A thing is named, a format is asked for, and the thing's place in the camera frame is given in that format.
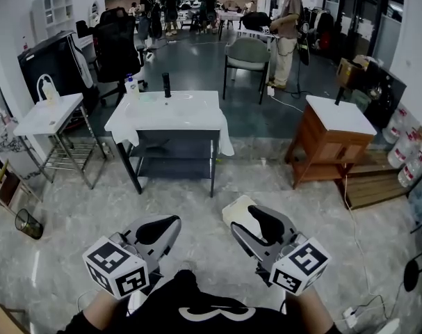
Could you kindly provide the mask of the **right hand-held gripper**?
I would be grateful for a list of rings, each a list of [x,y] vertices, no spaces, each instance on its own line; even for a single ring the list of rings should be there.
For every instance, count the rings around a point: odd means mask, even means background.
[[[321,277],[332,257],[316,238],[296,234],[294,224],[283,213],[261,205],[250,205],[247,210],[259,222],[266,243],[236,222],[230,225],[233,237],[249,257],[260,261],[256,273],[267,286],[276,285],[289,294],[300,295]],[[270,254],[267,244],[289,240],[276,254]]]

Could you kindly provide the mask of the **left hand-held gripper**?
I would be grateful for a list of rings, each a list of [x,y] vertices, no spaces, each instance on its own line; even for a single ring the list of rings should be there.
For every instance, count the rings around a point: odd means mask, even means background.
[[[84,264],[95,284],[115,299],[148,295],[163,277],[160,257],[170,252],[180,230],[177,215],[138,218],[123,233],[97,240],[83,254]]]

